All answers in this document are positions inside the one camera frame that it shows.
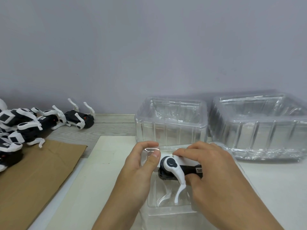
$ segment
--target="hand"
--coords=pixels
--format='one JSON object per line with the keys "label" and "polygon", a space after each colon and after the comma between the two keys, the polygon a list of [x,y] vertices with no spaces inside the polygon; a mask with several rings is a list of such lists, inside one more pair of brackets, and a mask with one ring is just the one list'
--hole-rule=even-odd
{"label": "hand", "polygon": [[137,143],[119,173],[108,201],[92,230],[130,229],[150,190],[150,178],[157,167],[161,152],[156,150],[140,168],[141,153],[147,147],[157,147],[154,141]]}
{"label": "hand", "polygon": [[188,174],[193,199],[203,215],[220,230],[282,230],[232,156],[214,143],[197,142],[176,150],[202,165],[203,178]]}

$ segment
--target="gray wall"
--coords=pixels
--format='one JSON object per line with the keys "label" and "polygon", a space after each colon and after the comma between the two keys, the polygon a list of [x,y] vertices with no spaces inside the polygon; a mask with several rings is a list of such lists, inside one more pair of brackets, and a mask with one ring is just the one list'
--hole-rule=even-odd
{"label": "gray wall", "polygon": [[0,97],[135,113],[146,96],[307,100],[307,0],[0,0]]}

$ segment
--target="black circular joint cap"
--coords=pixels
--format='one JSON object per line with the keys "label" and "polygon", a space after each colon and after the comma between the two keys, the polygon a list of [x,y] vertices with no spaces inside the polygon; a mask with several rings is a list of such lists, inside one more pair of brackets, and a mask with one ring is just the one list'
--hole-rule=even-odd
{"label": "black circular joint cap", "polygon": [[167,161],[166,161],[166,163],[168,164],[168,166],[170,166],[170,167],[177,167],[177,163],[176,163],[176,161],[173,159],[173,158],[168,158],[167,159]]}

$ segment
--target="plastic packaging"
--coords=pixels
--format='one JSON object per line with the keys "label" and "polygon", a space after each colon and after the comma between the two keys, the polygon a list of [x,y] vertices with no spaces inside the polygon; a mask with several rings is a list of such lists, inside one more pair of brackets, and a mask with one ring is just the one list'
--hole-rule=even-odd
{"label": "plastic packaging", "polygon": [[[156,148],[146,148],[141,155],[141,165],[156,149],[163,155],[172,156],[178,148],[186,148],[189,145],[162,146]],[[241,166],[237,163],[243,175],[248,179]],[[158,177],[157,170],[152,174],[150,180],[150,192],[148,198],[140,210],[142,220],[142,230],[199,230],[216,229],[204,216],[197,211],[197,207],[192,200],[192,190],[187,186],[180,195],[178,204],[175,204],[175,196],[179,189],[179,182],[174,180],[162,180]]]}
{"label": "plastic packaging", "polygon": [[160,146],[207,140],[207,105],[200,100],[147,98],[135,115],[137,142],[154,140]]}
{"label": "plastic packaging", "polygon": [[307,106],[289,94],[215,97],[209,129],[213,140],[224,143],[238,159],[306,156]]}

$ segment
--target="sticker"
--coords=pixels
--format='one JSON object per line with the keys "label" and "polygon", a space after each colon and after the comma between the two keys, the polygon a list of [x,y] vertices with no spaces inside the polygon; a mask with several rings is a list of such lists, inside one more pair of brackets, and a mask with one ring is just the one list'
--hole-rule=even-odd
{"label": "sticker", "polygon": [[203,172],[203,168],[196,168],[196,173],[202,173]]}

